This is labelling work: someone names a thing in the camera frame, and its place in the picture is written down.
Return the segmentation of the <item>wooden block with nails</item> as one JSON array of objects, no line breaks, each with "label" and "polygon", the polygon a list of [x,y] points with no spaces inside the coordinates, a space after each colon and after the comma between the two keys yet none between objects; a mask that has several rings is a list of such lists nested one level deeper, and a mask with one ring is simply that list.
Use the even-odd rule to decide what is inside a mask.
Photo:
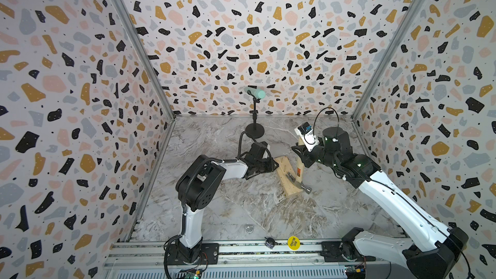
[{"label": "wooden block with nails", "polygon": [[297,175],[288,157],[279,156],[274,160],[278,164],[278,168],[276,172],[278,174],[285,196],[290,197],[303,192],[304,191],[303,189],[297,187],[294,184],[295,182],[301,182],[302,177]]}]

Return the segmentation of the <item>wooden handle claw hammer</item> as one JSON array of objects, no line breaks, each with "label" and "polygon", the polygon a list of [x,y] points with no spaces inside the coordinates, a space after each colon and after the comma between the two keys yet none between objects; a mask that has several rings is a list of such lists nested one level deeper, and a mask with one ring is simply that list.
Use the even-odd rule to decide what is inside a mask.
[{"label": "wooden handle claw hammer", "polygon": [[312,188],[305,185],[303,183],[303,171],[304,168],[298,168],[296,174],[291,174],[290,172],[286,173],[285,177],[289,180],[289,183],[292,184],[297,189],[305,192],[306,194],[310,194],[312,192]]}]

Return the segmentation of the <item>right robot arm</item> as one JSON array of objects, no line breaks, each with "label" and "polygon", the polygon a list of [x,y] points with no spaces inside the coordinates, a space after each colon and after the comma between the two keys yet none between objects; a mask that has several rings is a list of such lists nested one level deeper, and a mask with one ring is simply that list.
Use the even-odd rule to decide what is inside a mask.
[{"label": "right robot arm", "polygon": [[349,261],[374,257],[402,266],[415,278],[446,278],[463,257],[468,235],[449,228],[403,193],[388,175],[365,154],[356,154],[349,134],[328,127],[317,137],[307,122],[295,129],[303,141],[291,149],[305,167],[329,167],[335,176],[374,200],[404,230],[402,238],[373,234],[354,228],[341,240],[340,251]]}]

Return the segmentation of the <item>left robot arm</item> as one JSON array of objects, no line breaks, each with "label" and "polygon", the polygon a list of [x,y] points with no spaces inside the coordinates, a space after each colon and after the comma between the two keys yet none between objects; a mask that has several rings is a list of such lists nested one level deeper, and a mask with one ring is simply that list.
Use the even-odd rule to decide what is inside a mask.
[{"label": "left robot arm", "polygon": [[219,244],[205,244],[202,235],[204,209],[213,200],[220,184],[229,179],[249,180],[272,173],[279,163],[266,142],[255,142],[247,152],[234,159],[200,155],[176,184],[182,206],[181,230],[164,245],[165,266],[214,265],[218,263]]}]

